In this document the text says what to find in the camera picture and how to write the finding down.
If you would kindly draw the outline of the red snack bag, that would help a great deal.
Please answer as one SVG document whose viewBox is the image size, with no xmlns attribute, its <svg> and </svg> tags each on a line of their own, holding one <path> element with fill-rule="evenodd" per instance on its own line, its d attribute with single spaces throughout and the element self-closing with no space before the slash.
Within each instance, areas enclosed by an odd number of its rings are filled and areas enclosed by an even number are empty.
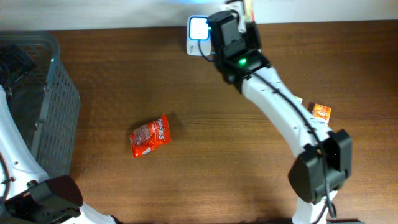
<svg viewBox="0 0 398 224">
<path fill-rule="evenodd" d="M 167 116 L 144 124 L 129 136 L 133 158 L 138 158 L 172 141 Z"/>
</svg>

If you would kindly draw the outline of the green tissue pack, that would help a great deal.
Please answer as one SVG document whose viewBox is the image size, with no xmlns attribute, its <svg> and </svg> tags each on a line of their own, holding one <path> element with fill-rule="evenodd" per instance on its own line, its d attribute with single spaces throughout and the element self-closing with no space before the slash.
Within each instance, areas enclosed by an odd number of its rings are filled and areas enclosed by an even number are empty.
<svg viewBox="0 0 398 224">
<path fill-rule="evenodd" d="M 301 104 L 303 102 L 302 98 L 296 97 L 297 101 Z"/>
</svg>

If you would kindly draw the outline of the yellow snack bag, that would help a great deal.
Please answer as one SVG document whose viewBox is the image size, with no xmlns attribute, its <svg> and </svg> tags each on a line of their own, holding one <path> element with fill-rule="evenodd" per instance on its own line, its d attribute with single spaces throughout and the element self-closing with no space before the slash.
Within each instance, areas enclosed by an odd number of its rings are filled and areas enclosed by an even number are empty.
<svg viewBox="0 0 398 224">
<path fill-rule="evenodd" d="M 244 19 L 246 22 L 254 22 L 254 0 L 243 0 Z"/>
</svg>

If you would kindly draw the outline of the orange small carton box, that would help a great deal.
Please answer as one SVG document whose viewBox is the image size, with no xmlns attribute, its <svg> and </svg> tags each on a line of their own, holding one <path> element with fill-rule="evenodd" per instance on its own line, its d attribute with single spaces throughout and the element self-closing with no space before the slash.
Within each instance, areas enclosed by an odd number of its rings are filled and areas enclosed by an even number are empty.
<svg viewBox="0 0 398 224">
<path fill-rule="evenodd" d="M 328 126 L 331 116 L 331 107 L 315 103 L 312 109 L 312 115 L 322 124 Z"/>
</svg>

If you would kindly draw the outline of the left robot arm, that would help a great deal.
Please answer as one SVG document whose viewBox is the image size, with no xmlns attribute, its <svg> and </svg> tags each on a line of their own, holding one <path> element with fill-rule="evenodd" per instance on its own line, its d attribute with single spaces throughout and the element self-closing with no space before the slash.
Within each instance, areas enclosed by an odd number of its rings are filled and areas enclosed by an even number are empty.
<svg viewBox="0 0 398 224">
<path fill-rule="evenodd" d="M 7 99 L 33 68 L 21 48 L 1 47 L 1 223 L 119 223 L 86 204 L 70 176 L 49 177 L 28 150 Z"/>
</svg>

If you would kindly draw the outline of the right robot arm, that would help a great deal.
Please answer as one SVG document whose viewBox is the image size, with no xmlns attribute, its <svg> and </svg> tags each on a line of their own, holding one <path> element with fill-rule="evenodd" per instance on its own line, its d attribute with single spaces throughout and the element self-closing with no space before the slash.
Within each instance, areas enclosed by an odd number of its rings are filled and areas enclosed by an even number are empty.
<svg viewBox="0 0 398 224">
<path fill-rule="evenodd" d="M 331 223 L 336 218 L 332 200 L 351 176 L 351 136 L 332 131 L 297 101 L 261 53 L 255 22 L 247 22 L 241 33 L 233 12 L 220 11 L 208 25 L 216 69 L 268 117 L 295 157 L 288 174 L 298 196 L 292 223 Z"/>
</svg>

